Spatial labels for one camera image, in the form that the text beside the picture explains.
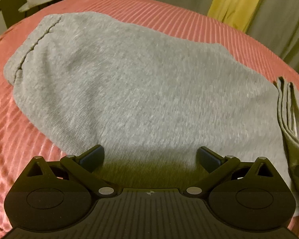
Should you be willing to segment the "grey sweatpants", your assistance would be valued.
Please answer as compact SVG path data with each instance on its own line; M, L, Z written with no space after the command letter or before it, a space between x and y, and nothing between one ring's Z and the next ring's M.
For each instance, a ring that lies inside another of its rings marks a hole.
M63 152L102 145L98 176L132 188L206 177L206 146L242 161L267 157L299 215L299 92L192 42L96 12L45 16L4 66L30 122Z

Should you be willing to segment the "pink ribbed bedspread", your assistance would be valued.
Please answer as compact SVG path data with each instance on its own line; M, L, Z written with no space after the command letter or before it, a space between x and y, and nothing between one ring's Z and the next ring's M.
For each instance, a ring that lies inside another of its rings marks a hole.
M222 44L242 64L274 81L282 76L299 91L299 74L252 37L199 13L154 0L63 0L25 18L0 36L0 238L11 229L4 199L15 179L36 155L56 161L63 156L16 106L12 87L3 75L7 60L43 17L66 12L95 11L167 35Z

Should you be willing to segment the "yellow curtain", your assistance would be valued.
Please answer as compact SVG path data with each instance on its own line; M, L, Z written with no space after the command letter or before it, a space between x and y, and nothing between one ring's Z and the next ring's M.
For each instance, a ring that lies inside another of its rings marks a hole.
M213 0L208 17L246 32L260 0Z

